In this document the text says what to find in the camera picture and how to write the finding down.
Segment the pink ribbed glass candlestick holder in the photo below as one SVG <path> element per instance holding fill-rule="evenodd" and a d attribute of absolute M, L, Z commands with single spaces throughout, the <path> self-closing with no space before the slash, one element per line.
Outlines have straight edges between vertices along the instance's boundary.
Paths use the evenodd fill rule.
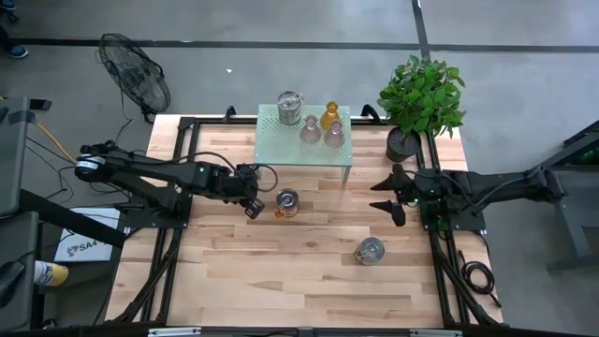
<path fill-rule="evenodd" d="M 343 124 L 340 120 L 334 120 L 330 129 L 324 136 L 325 144 L 330 148 L 340 148 L 344 145 Z"/>
<path fill-rule="evenodd" d="M 305 118 L 305 125 L 301 129 L 299 136 L 300 140 L 307 144 L 315 144 L 320 141 L 321 131 L 314 115 L 308 115 Z"/>

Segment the black diagonal metal beam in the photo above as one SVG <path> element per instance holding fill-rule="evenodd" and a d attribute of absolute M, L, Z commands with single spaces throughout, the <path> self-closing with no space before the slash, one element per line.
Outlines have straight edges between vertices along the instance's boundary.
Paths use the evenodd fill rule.
<path fill-rule="evenodd" d="M 127 236 L 120 230 L 108 227 L 81 213 L 49 201 L 32 192 L 20 191 L 19 210 L 22 212 L 37 212 L 39 219 L 52 225 L 69 229 L 90 239 L 122 248 Z"/>

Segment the green perforated metal mini table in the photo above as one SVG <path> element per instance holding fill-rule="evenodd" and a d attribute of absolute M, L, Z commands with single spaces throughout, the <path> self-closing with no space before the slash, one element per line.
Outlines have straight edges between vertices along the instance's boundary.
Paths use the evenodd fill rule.
<path fill-rule="evenodd" d="M 344 145 L 340 148 L 330 148 L 324 142 L 328 130 L 322 128 L 320 118 L 325 110 L 324 106 L 304 105 L 299 122 L 284 125 L 279 120 L 276 105 L 260 105 L 256 122 L 255 162 L 269 166 L 338 167 L 342 170 L 342 180 L 347 181 L 353 167 L 350 108 L 338 108 L 344 134 Z M 321 131 L 320 141 L 315 144 L 300 140 L 300 131 L 308 115 L 316 117 Z"/>

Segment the amber glass candlestick holder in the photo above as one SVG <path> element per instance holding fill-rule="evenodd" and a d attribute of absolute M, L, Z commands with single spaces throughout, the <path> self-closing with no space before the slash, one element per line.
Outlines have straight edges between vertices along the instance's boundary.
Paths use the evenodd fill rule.
<path fill-rule="evenodd" d="M 330 130 L 332 122 L 340 119 L 338 108 L 339 105 L 335 101 L 329 101 L 326 104 L 326 110 L 320 118 L 320 124 L 323 129 Z"/>

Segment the silver candle tin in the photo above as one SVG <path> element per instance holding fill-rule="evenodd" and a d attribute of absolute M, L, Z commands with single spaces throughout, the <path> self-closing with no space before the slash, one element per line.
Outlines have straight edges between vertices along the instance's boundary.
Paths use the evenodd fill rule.
<path fill-rule="evenodd" d="M 303 96 L 294 91 L 284 91 L 279 94 L 277 109 L 279 120 L 284 125 L 295 125 L 300 121 Z"/>
<path fill-rule="evenodd" d="M 368 237 L 357 246 L 355 251 L 360 251 L 363 256 L 361 265 L 371 266 L 377 264 L 383 258 L 386 249 L 381 240 Z"/>

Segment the yellow and white can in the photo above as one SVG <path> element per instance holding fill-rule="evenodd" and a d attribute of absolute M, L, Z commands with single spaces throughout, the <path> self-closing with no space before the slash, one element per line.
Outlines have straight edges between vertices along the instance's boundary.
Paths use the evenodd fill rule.
<path fill-rule="evenodd" d="M 34 270 L 34 283 L 39 286 L 60 286 L 68 277 L 68 267 L 36 260 Z"/>

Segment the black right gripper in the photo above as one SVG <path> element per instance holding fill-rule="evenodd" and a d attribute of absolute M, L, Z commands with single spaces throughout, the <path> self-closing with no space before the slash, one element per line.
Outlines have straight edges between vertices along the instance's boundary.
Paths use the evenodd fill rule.
<path fill-rule="evenodd" d="M 398 175 L 399 186 L 395 176 L 388 175 L 381 183 L 372 186 L 371 190 L 395 190 L 398 202 L 409 207 L 415 207 L 423 201 L 438 201 L 443 196 L 442 175 L 435 170 L 412 171 L 405 169 L 401 164 L 396 164 L 395 174 Z M 393 210 L 391 200 L 372 202 L 370 206 L 384 212 Z"/>

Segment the silver metal bracket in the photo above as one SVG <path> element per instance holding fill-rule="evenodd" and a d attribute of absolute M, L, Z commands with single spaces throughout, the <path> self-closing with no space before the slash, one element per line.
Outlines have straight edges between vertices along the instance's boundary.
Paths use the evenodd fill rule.
<path fill-rule="evenodd" d="M 410 337 L 463 337 L 459 330 L 417 329 L 410 330 Z"/>
<path fill-rule="evenodd" d="M 147 337 L 201 337 L 201 327 L 150 329 Z"/>

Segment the grey metal stand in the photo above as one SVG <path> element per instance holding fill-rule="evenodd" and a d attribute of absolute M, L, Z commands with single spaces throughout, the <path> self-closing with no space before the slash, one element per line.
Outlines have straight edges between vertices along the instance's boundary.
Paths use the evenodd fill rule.
<path fill-rule="evenodd" d="M 599 120 L 564 140 L 543 164 L 558 174 L 567 192 L 555 209 L 573 246 L 573 256 L 549 264 L 548 272 L 599 266 L 599 253 L 585 235 L 587 229 L 599 229 Z"/>

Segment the white printed paper sign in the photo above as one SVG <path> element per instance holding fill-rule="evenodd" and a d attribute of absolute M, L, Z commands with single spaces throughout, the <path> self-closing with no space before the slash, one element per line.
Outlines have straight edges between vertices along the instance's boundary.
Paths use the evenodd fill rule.
<path fill-rule="evenodd" d="M 114 208 L 72 208 L 72 211 L 81 213 L 113 229 L 118 227 L 121 215 Z M 111 246 L 106 243 L 64 229 L 53 261 L 60 263 L 104 262 L 110 260 L 111 251 Z"/>

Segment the candle tin with orange label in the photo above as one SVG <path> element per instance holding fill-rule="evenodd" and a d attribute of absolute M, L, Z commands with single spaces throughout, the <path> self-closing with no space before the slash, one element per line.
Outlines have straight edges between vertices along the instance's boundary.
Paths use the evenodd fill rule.
<path fill-rule="evenodd" d="M 277 210 L 284 210 L 286 218 L 294 217 L 299 212 L 299 195 L 291 189 L 282 189 L 276 196 Z"/>

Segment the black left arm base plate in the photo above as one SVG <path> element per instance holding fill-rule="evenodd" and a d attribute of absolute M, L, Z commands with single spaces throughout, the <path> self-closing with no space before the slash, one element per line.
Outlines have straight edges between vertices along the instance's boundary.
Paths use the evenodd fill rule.
<path fill-rule="evenodd" d="M 133 197 L 130 202 L 117 204 L 115 209 L 126 217 L 131 228 L 186 228 L 191 214 L 192 197 L 183 196 L 175 200 L 171 208 L 152 204 L 149 200 Z"/>

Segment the black floor fan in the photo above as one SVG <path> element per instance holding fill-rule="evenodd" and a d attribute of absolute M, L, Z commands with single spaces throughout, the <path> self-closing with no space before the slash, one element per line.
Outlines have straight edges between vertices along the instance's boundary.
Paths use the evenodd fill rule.
<path fill-rule="evenodd" d="M 165 112 L 171 95 L 163 67 L 128 37 L 105 33 L 98 46 L 100 62 L 120 90 L 140 108 L 146 123 Z"/>

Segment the grey side table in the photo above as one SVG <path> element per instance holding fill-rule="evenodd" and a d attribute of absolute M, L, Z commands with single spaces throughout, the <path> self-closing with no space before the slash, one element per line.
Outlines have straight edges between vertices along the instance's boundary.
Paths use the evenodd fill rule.
<path fill-rule="evenodd" d="M 0 220 L 0 333 L 29 325 L 37 230 L 36 212 Z"/>
<path fill-rule="evenodd" d="M 0 100 L 0 217 L 19 208 L 27 130 L 35 121 L 29 98 Z"/>

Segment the green potted plant, black pot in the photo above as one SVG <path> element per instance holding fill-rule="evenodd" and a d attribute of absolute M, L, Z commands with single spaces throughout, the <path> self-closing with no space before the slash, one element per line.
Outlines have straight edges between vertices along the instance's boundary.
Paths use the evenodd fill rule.
<path fill-rule="evenodd" d="M 466 115 L 460 107 L 464 87 L 460 70 L 445 61 L 412 55 L 397 66 L 377 99 L 393 126 L 387 134 L 387 158 L 402 162 L 421 150 L 423 135 L 452 135 L 462 126 Z"/>

